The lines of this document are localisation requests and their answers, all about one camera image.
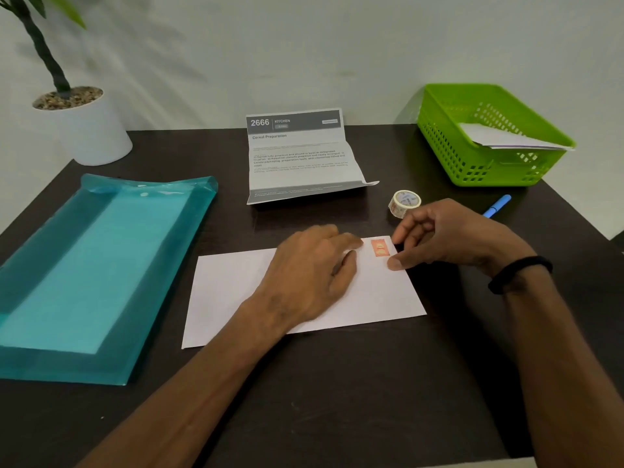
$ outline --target plant stem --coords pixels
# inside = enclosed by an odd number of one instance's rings
[[[60,65],[58,65],[59,63],[56,62],[52,56],[52,53],[46,44],[46,40],[43,37],[43,33],[39,30],[31,17],[31,12],[29,11],[28,6],[24,0],[10,0],[10,2],[13,7],[13,13],[17,15],[26,28],[26,32],[30,35],[37,54],[39,54],[39,57],[41,57],[41,60],[44,62],[48,71],[52,75],[52,81],[54,82],[56,91],[62,98],[69,98],[71,87],[65,77],[65,73],[60,68]]]

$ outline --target orange stamp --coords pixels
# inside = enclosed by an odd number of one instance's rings
[[[372,250],[375,252],[375,256],[390,256],[386,240],[371,240]]]

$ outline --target white plant pot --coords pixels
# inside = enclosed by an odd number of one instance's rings
[[[38,110],[67,153],[84,166],[117,161],[132,142],[106,93],[87,105],[65,110]]]

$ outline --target hand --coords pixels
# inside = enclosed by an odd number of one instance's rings
[[[298,231],[277,247],[267,273],[250,298],[287,333],[313,320],[344,295],[356,273],[362,240],[336,225]]]
[[[535,251],[505,225],[486,218],[454,200],[430,203],[408,212],[392,241],[404,251],[388,259],[394,271],[420,263],[447,261],[477,266],[490,277],[516,259]]]

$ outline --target potted plant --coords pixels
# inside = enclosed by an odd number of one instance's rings
[[[126,156],[132,142],[119,121],[108,96],[101,88],[77,86],[72,88],[65,73],[50,52],[43,33],[31,16],[28,4],[46,17],[43,0],[0,0],[0,6],[10,11],[24,25],[37,54],[52,76],[56,90],[41,95],[33,107],[45,115],[51,129],[58,134],[67,152],[80,164],[97,166]],[[76,24],[85,28],[78,11],[68,0],[46,0]]]

